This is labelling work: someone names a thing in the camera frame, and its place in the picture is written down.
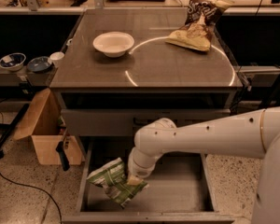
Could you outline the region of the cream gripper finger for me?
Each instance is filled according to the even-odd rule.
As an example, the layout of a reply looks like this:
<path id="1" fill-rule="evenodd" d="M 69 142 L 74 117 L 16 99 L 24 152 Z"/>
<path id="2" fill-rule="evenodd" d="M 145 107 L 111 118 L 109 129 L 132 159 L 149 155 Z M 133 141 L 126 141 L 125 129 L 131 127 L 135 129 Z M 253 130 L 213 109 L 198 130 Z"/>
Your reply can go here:
<path id="1" fill-rule="evenodd" d="M 143 182 L 142 178 L 137 177 L 135 175 L 128 175 L 128 178 L 127 178 L 127 184 L 128 185 L 137 186 L 137 185 L 139 185 L 142 182 Z"/>

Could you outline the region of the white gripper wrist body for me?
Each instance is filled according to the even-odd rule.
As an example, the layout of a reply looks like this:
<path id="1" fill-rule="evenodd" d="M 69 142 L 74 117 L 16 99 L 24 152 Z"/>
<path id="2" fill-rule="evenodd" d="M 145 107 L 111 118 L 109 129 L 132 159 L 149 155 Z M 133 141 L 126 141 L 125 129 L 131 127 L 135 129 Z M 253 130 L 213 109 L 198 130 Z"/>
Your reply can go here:
<path id="1" fill-rule="evenodd" d="M 128 170 L 134 176 L 147 178 L 154 171 L 160 157 L 160 155 L 149 156 L 134 147 L 129 155 Z"/>

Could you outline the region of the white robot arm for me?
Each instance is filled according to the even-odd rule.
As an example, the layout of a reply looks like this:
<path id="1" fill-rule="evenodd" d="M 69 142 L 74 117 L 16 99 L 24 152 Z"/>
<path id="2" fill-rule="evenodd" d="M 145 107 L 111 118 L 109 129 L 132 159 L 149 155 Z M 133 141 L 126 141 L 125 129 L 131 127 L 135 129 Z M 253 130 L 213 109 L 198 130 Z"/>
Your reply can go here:
<path id="1" fill-rule="evenodd" d="M 183 127 L 158 119 L 136 132 L 128 169 L 147 178 L 170 152 L 262 159 L 251 224 L 280 224 L 280 106 Z"/>

